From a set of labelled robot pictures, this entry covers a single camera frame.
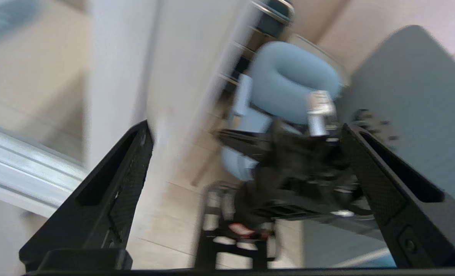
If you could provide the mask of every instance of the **tiled floor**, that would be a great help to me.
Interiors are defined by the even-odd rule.
[[[203,190],[215,180],[237,181],[224,170],[219,144],[212,136],[213,130],[226,126],[226,121],[222,119],[225,108],[224,104],[219,104],[208,115],[206,126],[192,145],[183,168],[170,183],[165,184],[166,194],[149,231],[129,240],[127,250],[134,259],[134,269],[192,267]],[[270,267],[301,267],[301,223],[280,221],[278,229],[282,254]],[[248,266],[249,262],[244,257],[226,253],[218,255],[218,269]]]

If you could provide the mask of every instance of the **black machine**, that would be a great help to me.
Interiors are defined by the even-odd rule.
[[[21,248],[20,260],[28,275],[455,275],[455,200],[368,131],[344,125],[339,137],[295,135],[278,120],[269,133],[220,131],[222,143],[259,161],[254,180],[208,187],[193,268],[133,271],[125,247],[153,149],[141,122]],[[398,269],[267,269],[279,248],[276,219],[322,217],[379,227]],[[250,257],[252,269],[215,270],[220,252]]]

